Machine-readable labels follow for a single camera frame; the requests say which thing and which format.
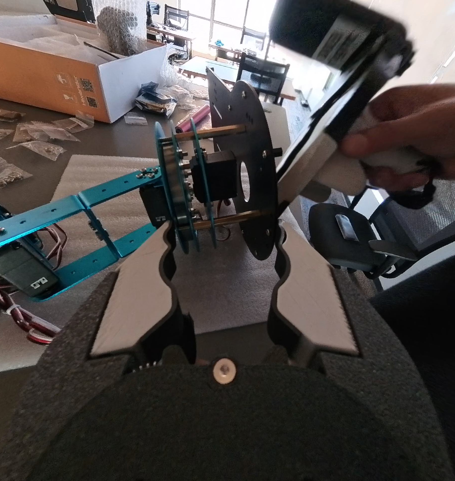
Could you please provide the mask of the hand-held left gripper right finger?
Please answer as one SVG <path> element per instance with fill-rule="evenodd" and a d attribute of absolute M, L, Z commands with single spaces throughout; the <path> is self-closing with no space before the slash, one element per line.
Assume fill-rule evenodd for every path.
<path fill-rule="evenodd" d="M 308 367 L 320 352 L 360 355 L 330 264 L 280 221 L 275 241 L 274 286 L 267 332 L 287 352 L 288 364 Z"/>

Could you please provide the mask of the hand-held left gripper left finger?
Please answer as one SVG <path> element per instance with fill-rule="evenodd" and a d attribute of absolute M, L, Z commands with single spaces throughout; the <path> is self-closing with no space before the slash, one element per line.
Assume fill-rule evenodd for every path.
<path fill-rule="evenodd" d="M 90 351 L 91 358 L 128 354 L 136 366 L 159 363 L 164 350 L 178 346 L 196 361 L 193 320 L 180 307 L 172 278 L 176 234 L 164 222 L 123 261 Z"/>

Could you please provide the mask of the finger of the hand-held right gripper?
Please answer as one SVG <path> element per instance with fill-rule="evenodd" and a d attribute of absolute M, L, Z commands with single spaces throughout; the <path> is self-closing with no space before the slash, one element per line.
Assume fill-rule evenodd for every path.
<path fill-rule="evenodd" d="M 337 142 L 325 128 L 305 129 L 293 141 L 277 167 L 278 213 L 283 213 L 336 151 Z"/>

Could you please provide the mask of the blue toy robot arm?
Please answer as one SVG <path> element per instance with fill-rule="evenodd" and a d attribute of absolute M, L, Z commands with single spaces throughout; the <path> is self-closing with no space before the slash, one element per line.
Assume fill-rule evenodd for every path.
<path fill-rule="evenodd" d="M 164 222 L 172 221 L 184 253 L 199 250 L 198 232 L 216 246 L 216 227 L 240 224 L 251 254 L 267 259 L 275 243 L 278 188 L 274 149 L 258 94 L 244 81 L 232 88 L 207 69 L 212 128 L 177 134 L 155 124 L 158 165 L 134 171 L 21 215 L 0 209 L 0 278 L 34 300 L 60 294 L 128 258 Z M 150 223 L 112 241 L 93 208 L 139 190 Z M 104 247 L 54 270 L 32 237 L 40 230 L 84 213 Z M 49 344 L 60 331 L 26 312 L 0 289 L 0 307 L 30 341 Z"/>

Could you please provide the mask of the person's right hand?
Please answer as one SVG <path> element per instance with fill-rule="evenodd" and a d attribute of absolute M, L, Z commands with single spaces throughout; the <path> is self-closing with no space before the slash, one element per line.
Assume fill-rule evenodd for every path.
<path fill-rule="evenodd" d="M 455 83 L 400 86 L 375 97 L 379 123 L 347 135 L 339 150 L 351 158 L 411 146 L 437 159 L 435 178 L 455 181 Z"/>

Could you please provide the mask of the black mesh chair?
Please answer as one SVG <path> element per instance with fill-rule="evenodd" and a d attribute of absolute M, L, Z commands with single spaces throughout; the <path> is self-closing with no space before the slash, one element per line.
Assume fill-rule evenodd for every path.
<path fill-rule="evenodd" d="M 242 52 L 236 81 L 250 84 L 265 101 L 282 105 L 281 92 L 290 64 L 276 63 Z"/>

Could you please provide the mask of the black office chair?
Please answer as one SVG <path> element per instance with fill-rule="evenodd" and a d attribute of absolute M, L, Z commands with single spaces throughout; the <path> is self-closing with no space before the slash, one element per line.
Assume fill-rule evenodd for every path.
<path fill-rule="evenodd" d="M 351 206 L 318 203 L 308 225 L 313 247 L 333 267 L 393 279 L 455 242 L 455 181 L 390 194 L 370 217 Z"/>

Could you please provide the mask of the maroon electric screwdriver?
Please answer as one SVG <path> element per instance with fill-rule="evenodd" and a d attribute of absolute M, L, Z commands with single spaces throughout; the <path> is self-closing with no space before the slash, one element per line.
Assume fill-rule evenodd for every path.
<path fill-rule="evenodd" d="M 210 115 L 209 104 L 198 107 L 194 111 L 187 114 L 176 126 L 175 132 L 177 134 L 187 133 L 193 130 L 193 125 L 197 128 L 198 125 L 206 121 Z"/>

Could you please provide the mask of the crumpled clear plastic wrap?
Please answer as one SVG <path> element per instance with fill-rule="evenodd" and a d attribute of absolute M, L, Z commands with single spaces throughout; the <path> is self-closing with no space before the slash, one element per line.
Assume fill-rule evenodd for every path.
<path fill-rule="evenodd" d="M 179 73 L 179 65 L 174 63 L 177 51 L 166 45 L 166 54 L 160 70 L 160 90 L 174 98 L 179 109 L 192 111 L 197 107 L 196 100 L 208 100 L 206 86 L 195 84 Z"/>

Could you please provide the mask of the silver foil bag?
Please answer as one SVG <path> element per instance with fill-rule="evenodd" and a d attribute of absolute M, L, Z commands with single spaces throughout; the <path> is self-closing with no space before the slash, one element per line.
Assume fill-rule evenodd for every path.
<path fill-rule="evenodd" d="M 155 82 L 144 83 L 134 100 L 134 106 L 141 111 L 164 115 L 169 118 L 177 105 L 175 98 L 158 91 L 158 84 Z"/>

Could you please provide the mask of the bubble wrap roll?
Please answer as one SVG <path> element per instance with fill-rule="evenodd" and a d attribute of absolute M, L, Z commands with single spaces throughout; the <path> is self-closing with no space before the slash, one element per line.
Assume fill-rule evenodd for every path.
<path fill-rule="evenodd" d="M 127 57 L 148 49 L 146 1 L 92 1 L 92 6 L 107 51 Z"/>

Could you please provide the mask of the pile of small screw bags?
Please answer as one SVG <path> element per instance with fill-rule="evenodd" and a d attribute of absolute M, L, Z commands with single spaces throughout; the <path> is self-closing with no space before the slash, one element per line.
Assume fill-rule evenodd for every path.
<path fill-rule="evenodd" d="M 78 142 L 76 133 L 93 128 L 95 120 L 91 115 L 77 111 L 74 117 L 52 121 L 24 121 L 25 113 L 0 108 L 0 122 L 15 124 L 15 129 L 0 128 L 0 141 L 13 135 L 14 149 L 22 147 L 39 156 L 56 161 L 65 153 L 60 142 Z M 32 174 L 9 163 L 0 156 L 0 189 L 32 177 Z"/>

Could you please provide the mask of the thin metal tool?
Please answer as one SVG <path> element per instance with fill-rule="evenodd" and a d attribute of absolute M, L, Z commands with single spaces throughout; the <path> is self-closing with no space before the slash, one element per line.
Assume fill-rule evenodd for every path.
<path fill-rule="evenodd" d="M 87 41 L 85 41 L 85 40 L 83 41 L 83 44 L 84 44 L 85 46 L 87 46 L 87 47 L 89 47 L 89 48 L 92 48 L 92 49 L 95 49 L 95 50 L 97 50 L 97 51 L 99 51 L 99 52 L 101 52 L 101 53 L 103 53 L 103 54 L 109 55 L 110 57 L 113 57 L 113 58 L 116 59 L 116 60 L 117 60 L 117 59 L 125 58 L 125 56 L 112 53 L 112 52 L 107 51 L 107 50 L 105 50 L 105 49 L 103 49 L 103 48 L 101 48 L 101 47 L 98 47 L 98 46 L 96 46 L 96 45 L 93 45 L 93 44 L 91 44 L 91 43 L 89 43 L 89 42 L 87 42 Z"/>

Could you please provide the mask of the orange and white cardboard box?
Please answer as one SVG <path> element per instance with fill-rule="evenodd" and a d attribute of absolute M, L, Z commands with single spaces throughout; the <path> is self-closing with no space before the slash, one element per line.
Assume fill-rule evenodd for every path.
<path fill-rule="evenodd" d="M 81 111 L 111 124 L 134 107 L 142 84 L 160 83 L 165 54 L 166 45 L 150 44 L 142 53 L 95 65 L 0 43 L 0 99 L 67 114 Z"/>

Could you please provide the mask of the white foam box insert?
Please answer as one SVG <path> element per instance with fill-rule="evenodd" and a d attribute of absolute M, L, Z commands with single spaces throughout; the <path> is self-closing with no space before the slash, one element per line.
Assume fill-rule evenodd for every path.
<path fill-rule="evenodd" d="M 100 46 L 96 27 L 53 15 L 0 15 L 0 43 L 95 65 L 112 61 Z"/>

